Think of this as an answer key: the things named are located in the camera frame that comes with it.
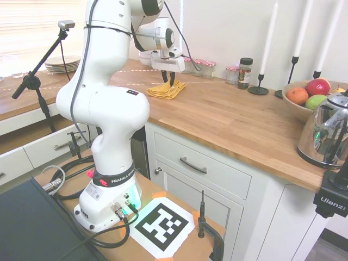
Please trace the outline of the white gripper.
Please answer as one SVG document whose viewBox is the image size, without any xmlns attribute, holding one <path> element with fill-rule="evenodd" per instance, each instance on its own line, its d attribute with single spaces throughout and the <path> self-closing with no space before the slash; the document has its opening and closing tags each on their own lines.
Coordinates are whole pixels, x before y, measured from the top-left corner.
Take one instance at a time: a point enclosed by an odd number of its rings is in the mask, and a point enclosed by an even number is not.
<svg viewBox="0 0 348 261">
<path fill-rule="evenodd" d="M 162 58 L 159 52 L 153 51 L 151 53 L 151 66 L 153 69 L 161 70 L 161 76 L 166 83 L 168 81 L 167 71 L 170 72 L 170 85 L 174 85 L 175 82 L 175 72 L 183 72 L 185 70 L 185 62 L 182 56 L 176 58 Z"/>
</svg>

